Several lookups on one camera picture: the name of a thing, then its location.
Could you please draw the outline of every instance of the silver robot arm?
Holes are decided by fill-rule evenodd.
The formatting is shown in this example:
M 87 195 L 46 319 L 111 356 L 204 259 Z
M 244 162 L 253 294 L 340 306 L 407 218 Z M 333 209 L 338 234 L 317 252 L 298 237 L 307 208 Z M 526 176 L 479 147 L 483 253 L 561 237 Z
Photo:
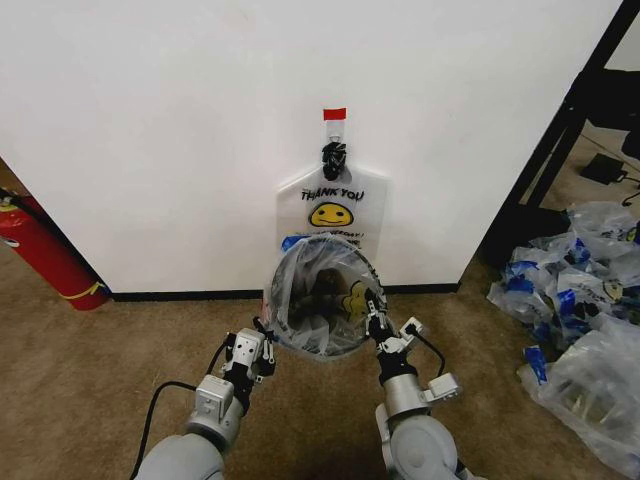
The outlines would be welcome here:
M 240 421 L 249 410 L 251 390 L 275 370 L 273 344 L 264 333 L 243 328 L 237 335 L 228 334 L 225 350 L 222 378 L 206 375 L 195 391 L 187 433 L 158 443 L 144 458 L 135 478 L 223 479 L 223 455 L 238 436 Z
M 430 416 L 434 404 L 457 396 L 461 388 L 450 373 L 431 380 L 426 390 L 418 384 L 407 354 L 423 331 L 415 318 L 395 333 L 384 312 L 368 302 L 367 335 L 376 342 L 384 403 L 376 408 L 382 456 L 394 480 L 472 480 L 458 460 L 453 437 Z

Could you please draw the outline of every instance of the black cable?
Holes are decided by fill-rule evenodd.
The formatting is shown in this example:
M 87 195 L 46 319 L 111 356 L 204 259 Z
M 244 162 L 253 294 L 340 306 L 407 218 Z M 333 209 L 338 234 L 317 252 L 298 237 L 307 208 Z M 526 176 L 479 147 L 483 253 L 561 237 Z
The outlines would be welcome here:
M 51 220 L 49 220 L 48 218 L 45 218 L 43 215 L 36 212 L 33 208 L 31 208 L 29 205 L 23 202 L 22 199 L 17 195 L 13 195 L 12 193 L 7 192 L 6 190 L 3 190 L 2 188 L 0 188 L 0 197 L 2 198 L 9 197 L 11 199 L 11 205 L 13 205 L 14 207 L 18 207 L 24 213 L 26 213 L 30 217 L 33 217 L 34 220 L 40 223 L 43 223 L 45 226 L 49 226 L 52 223 Z
M 622 202 L 621 202 L 622 206 L 623 207 L 628 207 L 628 206 L 632 205 L 632 203 L 629 200 L 631 200 L 632 198 L 637 197 L 638 195 L 640 195 L 640 192 L 636 192 L 633 195 L 630 195 L 627 198 L 625 198 L 624 200 L 622 200 Z
M 193 385 L 189 385 L 188 383 L 177 382 L 171 380 L 169 382 L 165 382 L 156 388 L 156 391 L 153 394 L 153 398 L 151 399 L 151 403 L 149 403 L 149 409 L 147 410 L 147 418 L 144 421 L 144 430 L 142 431 L 142 438 L 140 439 L 140 448 L 138 449 L 138 458 L 136 458 L 136 464 L 133 467 L 133 471 L 131 472 L 130 480 L 136 478 L 138 475 L 138 470 L 140 470 L 140 465 L 142 464 L 142 458 L 144 457 L 144 450 L 147 447 L 147 439 L 149 437 L 149 430 L 151 429 L 151 419 L 153 418 L 153 410 L 156 408 L 156 403 L 158 402 L 158 397 L 162 390 L 167 387 L 180 387 L 185 390 L 191 390 L 192 392 L 196 391 L 196 387 Z
M 206 373 L 207 375 L 211 375 L 211 372 L 213 372 L 213 367 L 216 366 L 218 357 L 220 356 L 220 354 L 222 353 L 222 350 L 224 350 L 226 346 L 227 346 L 227 340 L 225 339 L 224 342 L 222 342 L 222 344 L 218 347 L 218 350 L 216 350 L 216 353 L 213 354 L 213 358 L 211 359 L 211 362 L 209 362 L 209 368 L 207 368 L 207 373 Z
M 640 183 L 640 180 L 638 180 L 637 178 L 627 177 L 626 175 L 620 179 L 620 182 L 622 182 L 623 180 L 631 180 L 632 182 Z
M 441 376 L 444 373 L 444 366 L 445 366 L 445 358 L 442 352 L 438 350 L 436 346 L 432 344 L 429 340 L 427 340 L 422 335 L 420 335 L 418 333 L 418 330 L 416 330 L 415 325 L 409 325 L 407 327 L 407 333 L 409 335 L 413 335 L 414 337 L 416 337 L 418 340 L 424 343 L 433 353 L 435 353 L 438 356 L 438 358 L 440 359 L 440 368 L 438 368 L 438 375 L 436 376 L 436 378 Z

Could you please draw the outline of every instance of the fire extinguisher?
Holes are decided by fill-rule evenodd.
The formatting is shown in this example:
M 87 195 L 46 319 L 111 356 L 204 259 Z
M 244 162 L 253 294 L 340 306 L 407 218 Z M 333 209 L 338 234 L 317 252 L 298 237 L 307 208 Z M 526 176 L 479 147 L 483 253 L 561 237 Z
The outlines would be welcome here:
M 33 197 L 0 189 L 0 239 L 77 310 L 92 310 L 109 299 L 105 285 L 81 263 Z

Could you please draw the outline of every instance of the black baseboard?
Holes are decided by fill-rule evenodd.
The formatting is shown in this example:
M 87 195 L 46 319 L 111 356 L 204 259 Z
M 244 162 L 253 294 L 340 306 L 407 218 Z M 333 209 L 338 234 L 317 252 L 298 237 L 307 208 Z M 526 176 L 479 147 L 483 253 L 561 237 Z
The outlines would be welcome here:
M 458 283 L 424 283 L 420 285 L 388 285 L 384 287 L 387 294 L 407 293 L 456 293 L 460 288 Z
M 423 285 L 389 285 L 388 294 L 394 293 L 455 293 L 460 283 L 429 283 Z M 111 294 L 116 302 L 170 302 L 181 300 L 242 300 L 262 298 L 262 290 L 221 290 L 204 292 L 126 292 Z

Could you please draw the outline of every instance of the smiley face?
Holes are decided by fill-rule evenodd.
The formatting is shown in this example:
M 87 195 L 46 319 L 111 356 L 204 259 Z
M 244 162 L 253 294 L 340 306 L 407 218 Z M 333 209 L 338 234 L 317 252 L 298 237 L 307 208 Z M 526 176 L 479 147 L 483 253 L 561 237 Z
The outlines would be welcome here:
M 347 207 L 325 202 L 309 215 L 309 223 L 314 227 L 346 227 L 353 223 L 353 215 Z

